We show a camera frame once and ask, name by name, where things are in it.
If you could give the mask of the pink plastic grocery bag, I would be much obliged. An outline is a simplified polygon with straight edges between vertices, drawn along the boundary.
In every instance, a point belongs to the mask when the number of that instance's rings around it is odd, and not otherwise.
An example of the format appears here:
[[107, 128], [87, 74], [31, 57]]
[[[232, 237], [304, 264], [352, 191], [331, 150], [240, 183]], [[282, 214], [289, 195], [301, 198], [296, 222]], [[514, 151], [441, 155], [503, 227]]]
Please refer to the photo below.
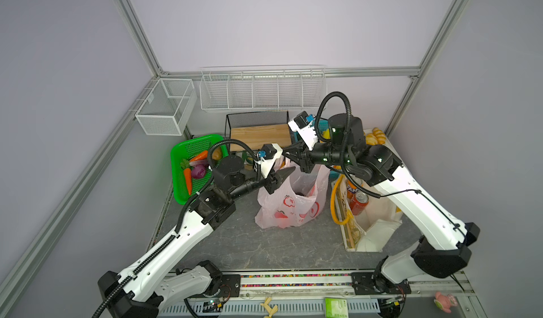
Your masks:
[[316, 165], [305, 173], [287, 158], [274, 165], [276, 172], [287, 168], [294, 171], [273, 194], [261, 188], [257, 195], [260, 205], [255, 222], [261, 229], [302, 226], [317, 218], [324, 210], [329, 186], [329, 169]]

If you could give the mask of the orange Fanta can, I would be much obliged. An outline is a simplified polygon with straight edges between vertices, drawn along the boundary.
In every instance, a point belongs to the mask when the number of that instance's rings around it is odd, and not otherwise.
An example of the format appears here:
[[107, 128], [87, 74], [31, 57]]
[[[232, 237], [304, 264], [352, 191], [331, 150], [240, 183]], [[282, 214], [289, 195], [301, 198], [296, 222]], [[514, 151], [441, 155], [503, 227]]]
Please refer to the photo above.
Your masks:
[[359, 188], [353, 182], [348, 180], [346, 182], [346, 190], [347, 190], [348, 197], [352, 197], [359, 191]]

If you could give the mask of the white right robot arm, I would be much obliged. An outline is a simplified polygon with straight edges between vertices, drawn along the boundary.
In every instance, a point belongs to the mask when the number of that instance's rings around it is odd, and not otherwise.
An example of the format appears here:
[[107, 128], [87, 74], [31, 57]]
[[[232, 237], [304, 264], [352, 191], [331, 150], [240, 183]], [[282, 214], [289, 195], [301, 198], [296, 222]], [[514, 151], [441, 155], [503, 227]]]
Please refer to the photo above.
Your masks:
[[448, 278], [468, 265], [479, 227], [457, 219], [428, 195], [390, 148], [367, 144], [345, 94], [326, 95], [316, 116], [302, 112], [288, 126], [301, 140], [284, 148], [284, 157], [304, 172], [316, 165], [338, 166], [349, 181], [362, 179], [368, 185], [363, 193], [390, 199], [421, 231], [416, 243], [382, 259], [374, 269], [371, 285], [378, 293], [390, 293], [422, 274]]

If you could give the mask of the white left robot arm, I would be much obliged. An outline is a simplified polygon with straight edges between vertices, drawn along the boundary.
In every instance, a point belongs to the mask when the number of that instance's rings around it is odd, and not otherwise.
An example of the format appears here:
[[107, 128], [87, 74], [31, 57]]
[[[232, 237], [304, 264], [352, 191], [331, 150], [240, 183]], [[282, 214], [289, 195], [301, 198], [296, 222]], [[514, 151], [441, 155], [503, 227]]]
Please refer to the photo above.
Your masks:
[[210, 261], [174, 277], [168, 274], [236, 210], [236, 199], [262, 187], [273, 193], [294, 171], [287, 168], [274, 172], [275, 161], [283, 153], [278, 144], [265, 144], [254, 152], [242, 141], [225, 139], [212, 145], [209, 152], [228, 144], [244, 148], [253, 157], [254, 170], [246, 171], [237, 155], [219, 162], [209, 158], [211, 177], [187, 200], [175, 227], [132, 265], [119, 273], [108, 271], [99, 279], [103, 302], [95, 317], [105, 311], [113, 317], [157, 317], [181, 300], [219, 289], [222, 273]]

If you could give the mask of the cream canvas tote bag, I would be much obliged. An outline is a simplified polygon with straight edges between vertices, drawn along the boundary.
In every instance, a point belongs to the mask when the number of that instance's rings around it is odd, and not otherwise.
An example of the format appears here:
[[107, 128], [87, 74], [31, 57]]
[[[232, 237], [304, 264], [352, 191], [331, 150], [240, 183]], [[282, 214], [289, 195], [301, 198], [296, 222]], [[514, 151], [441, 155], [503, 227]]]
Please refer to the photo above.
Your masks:
[[371, 198], [358, 215], [347, 202], [346, 179], [331, 184], [330, 212], [339, 226], [348, 252], [382, 252], [393, 233], [401, 226], [403, 212], [390, 199]]

